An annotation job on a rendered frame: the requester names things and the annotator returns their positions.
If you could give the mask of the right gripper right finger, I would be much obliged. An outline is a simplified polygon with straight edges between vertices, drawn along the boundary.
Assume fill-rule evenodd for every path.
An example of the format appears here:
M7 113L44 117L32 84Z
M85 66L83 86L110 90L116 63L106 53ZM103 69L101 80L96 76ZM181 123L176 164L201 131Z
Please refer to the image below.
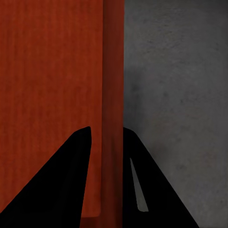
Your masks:
M138 209L132 159L149 212ZM123 127L123 228L199 228L138 135Z

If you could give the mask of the storage box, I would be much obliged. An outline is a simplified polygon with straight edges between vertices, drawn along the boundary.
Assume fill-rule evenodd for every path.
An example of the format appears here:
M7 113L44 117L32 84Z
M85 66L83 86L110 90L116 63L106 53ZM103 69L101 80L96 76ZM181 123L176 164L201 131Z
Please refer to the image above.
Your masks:
M79 228L123 228L124 0L0 0L0 213L91 127Z

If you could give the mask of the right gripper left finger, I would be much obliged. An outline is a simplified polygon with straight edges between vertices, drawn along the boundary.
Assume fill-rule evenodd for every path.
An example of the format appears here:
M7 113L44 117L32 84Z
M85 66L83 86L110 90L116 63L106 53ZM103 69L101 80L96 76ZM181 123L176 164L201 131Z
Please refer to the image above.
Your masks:
M92 145L75 131L0 213L0 228L79 228Z

